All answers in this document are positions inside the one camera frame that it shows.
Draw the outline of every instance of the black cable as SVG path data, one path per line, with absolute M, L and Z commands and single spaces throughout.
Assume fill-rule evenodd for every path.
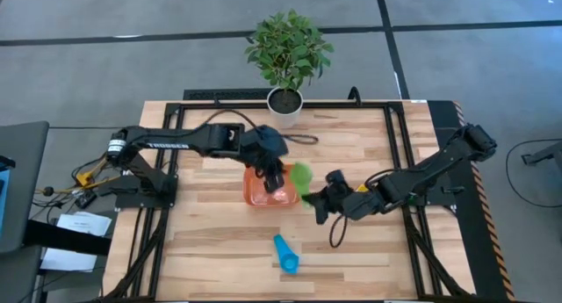
M 167 165 L 169 165 L 169 161 L 165 162 L 162 165 L 162 169 L 164 169 Z M 176 163 L 174 163 L 174 174 L 177 175 L 178 171 L 179 171 L 179 164 L 177 164 L 177 162 L 176 162 Z
M 40 288 L 42 288 L 42 287 L 44 287 L 44 286 L 46 286 L 46 285 L 50 285 L 50 284 L 52 284 L 53 282 L 58 281 L 58 280 L 60 280 L 60 279 L 62 279 L 62 278 L 64 278 L 64 277 L 66 277 L 66 276 L 67 276 L 69 273 L 71 273 L 71 272 L 91 272 L 91 271 L 94 271 L 94 270 L 97 270 L 97 269 L 103 269 L 103 268 L 105 268 L 105 266 L 103 266 L 103 267 L 94 267 L 94 268 L 88 269 L 88 270 L 66 271 L 65 273 L 63 273 L 62 275 L 60 275 L 58 278 L 54 278 L 53 280 L 51 280 L 51 281 L 49 281 L 49 282 L 47 282 L 47 283 L 45 283 L 45 284 L 43 284 L 43 285 L 40 285 L 40 286 L 36 287 L 35 289 L 31 290 L 29 293 L 26 294 L 25 297 L 21 298 L 21 299 L 18 301 L 18 303 L 23 302 L 25 299 L 27 299 L 28 296 L 33 295 L 33 294 L 34 294 L 37 290 L 39 290 Z
M 213 113 L 213 115 L 211 115 L 210 117 L 208 117 L 203 123 L 201 123 L 199 126 L 193 128 L 192 130 L 190 130 L 189 132 L 185 132 L 185 133 L 179 133 L 177 135 L 168 135 L 168 134 L 158 134 L 158 133 L 147 133 L 147 135 L 139 135 L 138 137 L 133 138 L 132 140 L 129 141 L 129 143 L 133 143 L 141 138 L 147 137 L 147 136 L 152 136 L 152 137 L 172 137 L 172 138 L 179 138 L 179 137 L 184 137 L 184 136 L 189 136 L 193 133 L 196 133 L 198 130 L 200 130 L 201 128 L 203 128 L 206 124 L 208 124 L 211 120 L 213 120 L 214 118 L 218 117 L 221 114 L 224 113 L 235 113 L 238 116 L 242 117 L 243 119 L 245 119 L 252 127 L 257 128 L 257 125 L 251 120 L 249 119 L 249 117 L 247 117 L 244 113 L 242 112 L 238 112 L 236 110 L 232 110 L 232 109 L 224 109 L 224 110 L 220 110 L 220 111 L 216 111 L 215 113 Z
M 511 190 L 513 190 L 513 192 L 515 192 L 515 194 L 517 195 L 517 197 L 519 197 L 521 200 L 529 203 L 532 206 L 536 206 L 536 207 L 542 207 L 542 208 L 557 208 L 557 207 L 562 207 L 562 204 L 559 205 L 554 205 L 554 206 L 546 206 L 546 205 L 541 205 L 535 202 L 532 202 L 530 200 L 528 200 L 527 198 L 525 198 L 521 193 L 519 193 L 519 191 L 515 188 L 515 186 L 513 185 L 513 182 L 511 181 L 511 177 L 509 176 L 509 157 L 511 155 L 511 153 L 518 147 L 520 147 L 521 145 L 524 144 L 529 144 L 529 143 L 535 143 L 535 142 L 545 142 L 545 141 L 562 141 L 562 139 L 557 138 L 557 139 L 542 139 L 542 140 L 530 140 L 530 141 L 522 141 L 518 144 L 515 144 L 509 151 L 508 154 L 506 155 L 506 176 L 508 177 L 508 183 L 509 186 L 511 187 Z
M 378 176 L 380 176 L 380 175 L 382 175 L 382 174 L 385 174 L 385 173 L 387 173 L 387 172 L 396 172 L 396 171 L 400 171 L 400 170 L 395 169 L 395 168 L 390 168 L 390 169 L 387 169 L 387 170 L 381 170 L 381 171 L 379 171 L 379 172 L 377 172 L 377 173 L 375 173 L 375 174 L 369 176 L 369 177 L 367 178 L 367 180 L 365 180 L 364 185 L 365 185 L 367 188 L 369 188 L 369 182 L 371 182 L 374 178 L 376 178 L 376 177 L 378 177 Z
M 49 210 L 47 211 L 47 224 L 51 225 L 51 211 L 53 211 L 54 206 L 50 206 Z
M 177 135 L 173 135 L 171 137 L 174 138 L 178 138 L 178 137 L 184 137 L 184 136 L 189 136 L 193 133 L 196 133 L 198 130 L 200 130 L 203 126 L 205 126 L 206 124 L 208 124 L 211 120 L 213 120 L 214 118 L 218 117 L 221 114 L 224 113 L 234 113 L 240 117 L 242 117 L 243 119 L 245 119 L 248 124 L 250 124 L 258 133 L 260 133 L 259 129 L 257 128 L 256 123 L 254 123 L 254 121 L 252 121 L 248 116 L 246 116 L 246 114 L 236 111 L 236 110 L 232 110 L 232 109 L 224 109 L 224 110 L 220 110 L 217 111 L 215 113 L 213 113 L 213 115 L 211 115 L 209 118 L 207 118 L 203 123 L 201 123 L 199 126 L 195 127 L 194 129 L 190 130 L 189 132 L 185 132 L 185 133 L 180 133 Z M 167 134 L 158 134 L 158 133 L 154 133 L 154 134 L 149 134 L 149 135 L 140 135 L 132 140 L 130 140 L 129 142 L 134 142 L 137 141 L 143 137 L 146 136 L 153 136 L 153 137 L 170 137 L 170 135 Z M 303 134 L 281 134 L 282 137 L 286 138 L 288 141 L 293 141 L 296 142 L 298 144 L 305 144 L 305 145 L 313 145 L 318 143 L 318 137 L 313 136 L 313 135 L 303 135 Z M 302 140 L 298 140 L 298 138 L 300 139 L 308 139 L 310 141 L 302 141 Z
M 65 214 L 68 214 L 68 212 L 70 212 L 70 210 L 72 210 L 72 208 L 75 206 L 75 203 L 70 203 L 70 207 L 67 209 L 67 211 L 65 212 Z
M 343 218 L 343 228 L 342 228 L 342 235 L 340 236 L 340 240 L 337 241 L 336 244 L 334 244 L 334 230 L 335 230 L 335 226 L 337 225 L 337 223 Z M 345 237 L 345 232 L 348 228 L 348 218 L 347 216 L 343 216 L 340 215 L 337 217 L 337 219 L 334 220 L 334 224 L 332 224 L 332 227 L 330 228 L 330 237 L 329 237 L 329 241 L 330 241 L 330 246 L 332 246 L 332 248 L 338 248 L 340 247 L 340 245 L 343 242 L 343 237 Z
M 44 204 L 39 204 L 36 202 L 32 202 L 35 206 L 41 207 L 41 209 L 36 212 L 31 218 L 30 220 L 35 219 L 39 214 L 43 213 L 46 209 L 48 209 L 49 207 L 63 207 L 65 204 L 67 204 L 70 200 L 72 200 L 72 196 L 70 193 L 60 193 L 58 195 L 56 195 L 54 198 L 52 198 L 49 201 L 41 201 L 41 202 L 45 202 Z
M 292 141 L 302 145 L 315 145 L 319 141 L 318 137 L 314 135 L 305 135 L 305 134 L 281 134 L 281 137 L 285 138 L 288 141 Z
M 76 175 L 78 174 L 78 172 L 80 172 L 80 170 L 81 170 L 82 168 L 84 168 L 84 167 L 86 167 L 86 166 L 88 166 L 88 165 L 91 165 L 92 163 L 99 162 L 99 161 L 101 161 L 102 159 L 104 159 L 104 157 L 105 157 L 105 152 L 104 152 L 101 156 L 99 156 L 98 158 L 96 158 L 96 159 L 94 159 L 94 160 L 92 160 L 92 161 L 89 161 L 89 162 L 87 162 L 87 163 L 85 163 L 85 164 L 83 164 L 83 165 L 81 165 L 81 166 L 78 166 L 78 167 L 74 168 L 74 169 L 72 170 L 72 172 L 70 173 L 70 176 L 72 177 L 72 179 L 73 179 L 75 182 L 77 182 L 77 181 L 76 181 Z
M 142 210 L 142 208 L 139 209 L 139 211 L 137 212 L 137 219 L 134 222 L 133 241 L 131 242 L 131 250 L 129 250 L 129 261 L 126 265 L 126 273 L 129 273 L 129 271 L 131 270 L 131 263 L 133 263 L 134 245 L 136 244 L 137 234 L 139 233 L 139 223 L 141 222 Z

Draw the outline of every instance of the yellow connector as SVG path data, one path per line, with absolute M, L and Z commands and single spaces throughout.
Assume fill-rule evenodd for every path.
M 76 185 L 79 187 L 86 187 L 89 184 L 93 184 L 94 173 L 96 173 L 99 169 L 104 167 L 104 165 L 105 165 L 105 159 L 102 159 L 100 162 L 97 163 L 96 167 L 94 167 L 92 170 L 76 174 Z
M 93 171 L 87 171 L 76 175 L 76 185 L 85 187 L 93 182 Z

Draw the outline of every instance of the orange container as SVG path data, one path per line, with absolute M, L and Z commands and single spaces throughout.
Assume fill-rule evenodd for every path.
M 242 195 L 251 206 L 292 206 L 299 202 L 299 194 L 289 180 L 292 165 L 285 165 L 283 179 L 285 185 L 273 193 L 265 191 L 263 179 L 256 177 L 256 170 L 252 167 L 244 171 L 244 187 Z

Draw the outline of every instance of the wooden tabletop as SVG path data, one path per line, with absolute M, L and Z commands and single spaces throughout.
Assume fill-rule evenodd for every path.
M 165 105 L 163 101 L 146 102 L 140 124 L 161 127 Z M 438 150 L 431 115 L 425 103 L 405 101 L 404 108 L 414 158 L 419 162 Z M 187 111 L 184 128 L 199 125 L 214 112 Z M 257 124 L 272 125 L 267 110 L 243 112 Z M 214 122 L 242 120 L 226 113 Z M 398 120 L 394 122 L 401 146 Z M 314 146 L 288 142 L 290 154 L 283 159 L 305 162 L 312 168 L 313 191 L 325 185 L 324 176 L 332 170 L 342 170 L 349 185 L 359 186 L 371 174 L 393 166 L 385 118 L 378 109 L 305 109 L 299 123 L 282 132 L 320 138 Z M 155 150 L 141 153 L 154 162 Z M 405 157 L 403 149 L 400 157 Z M 350 221 L 342 246 L 331 249 L 328 233 L 336 216 L 318 226 L 313 209 L 301 204 L 269 209 L 246 205 L 241 195 L 244 167 L 238 162 L 181 151 L 178 164 L 180 184 L 169 216 L 158 300 L 416 297 L 400 210 Z M 462 287 L 474 292 L 457 219 L 440 206 L 427 207 L 427 213 L 437 257 Z M 105 268 L 106 291 L 126 273 L 136 215 L 135 209 L 125 210 L 117 219 Z M 296 275 L 279 269 L 272 240 L 275 234 L 281 234 L 300 256 Z M 422 255 L 420 258 L 430 292 L 427 265 Z M 143 275 L 141 293 L 148 290 L 148 275 Z

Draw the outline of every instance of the blue plastic cup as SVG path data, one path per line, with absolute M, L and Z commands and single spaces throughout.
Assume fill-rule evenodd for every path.
M 279 256 L 279 265 L 281 269 L 287 273 L 295 274 L 299 269 L 299 256 L 295 255 L 287 245 L 285 239 L 280 234 L 273 236 L 277 255 Z

